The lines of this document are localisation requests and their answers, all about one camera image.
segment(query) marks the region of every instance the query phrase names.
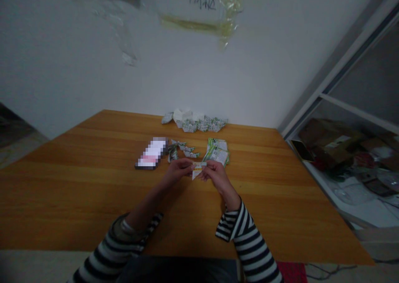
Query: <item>green and white packet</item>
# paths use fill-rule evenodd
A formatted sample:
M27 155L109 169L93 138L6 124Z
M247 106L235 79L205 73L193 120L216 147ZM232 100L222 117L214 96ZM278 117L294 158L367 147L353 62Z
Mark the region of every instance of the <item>green and white packet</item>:
M221 149L226 150L228 152L227 141L226 140L208 138L207 152L209 151L209 148L211 148L212 146L221 148ZM230 163L230 153L229 153L229 156L227 158L226 164L228 165L229 163Z
M220 162L224 167L226 167L227 159L229 158L229 152L221 148L211 146L204 156L203 162L207 160L214 160Z

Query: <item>tile floor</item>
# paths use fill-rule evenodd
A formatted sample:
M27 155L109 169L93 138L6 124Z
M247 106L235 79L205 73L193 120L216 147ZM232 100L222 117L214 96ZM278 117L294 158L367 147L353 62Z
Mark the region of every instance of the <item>tile floor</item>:
M34 132L18 142L0 149L0 169L21 159L48 140L39 132ZM373 258L399 258L399 244L364 244ZM4 283L16 282L65 282L89 255L89 252L65 251L0 251L0 278ZM317 264L332 271L336 265ZM314 277L325 277L326 273L306 266L306 273ZM309 283L319 282L309 278ZM328 283L392 283L399 282L399 265L379 264L377 266L359 266L343 270L328 280Z

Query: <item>smartphone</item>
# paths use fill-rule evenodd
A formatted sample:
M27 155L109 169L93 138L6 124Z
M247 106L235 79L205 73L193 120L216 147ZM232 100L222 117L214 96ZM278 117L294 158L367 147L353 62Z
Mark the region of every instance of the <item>smartphone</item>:
M301 141L297 140L290 140L291 145L294 147L295 152L299 155L300 158L303 160L314 162L315 158L313 155L308 151L305 144Z
M167 138L153 138L137 160L135 169L155 170L162 156L167 153L167 142Z

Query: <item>striped sleeve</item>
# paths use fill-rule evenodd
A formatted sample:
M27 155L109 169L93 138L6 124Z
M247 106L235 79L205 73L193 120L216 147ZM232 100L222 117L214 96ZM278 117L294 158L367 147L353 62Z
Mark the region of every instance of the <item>striped sleeve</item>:
M121 223L126 216L124 214L113 222L104 240L67 283L115 282L129 259L142 253L148 237L163 217L162 214L156 214L143 235L138 238L122 230Z
M265 240L241 201L240 208L226 211L217 225L217 237L233 240L248 282L284 282Z

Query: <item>paper packet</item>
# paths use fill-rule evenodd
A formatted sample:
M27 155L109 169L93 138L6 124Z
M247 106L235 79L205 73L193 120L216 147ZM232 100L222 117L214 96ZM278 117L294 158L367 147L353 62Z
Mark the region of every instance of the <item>paper packet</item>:
M226 140L208 138L207 152L209 151L209 148L211 148L212 146L215 146L215 147L218 147L218 148L228 151ZM229 163L230 163L230 154L229 154L229 157L227 158L226 164L228 165Z
M207 153L205 154L204 159L202 161L206 162L207 160L214 160L222 163L222 165L226 167L229 155L230 153L228 151L215 146L211 146L207 151Z
M206 167L207 163L206 162L195 162L194 163L195 168L192 171L192 178L191 180L194 180L195 177L197 177L201 172L202 172L202 167Z

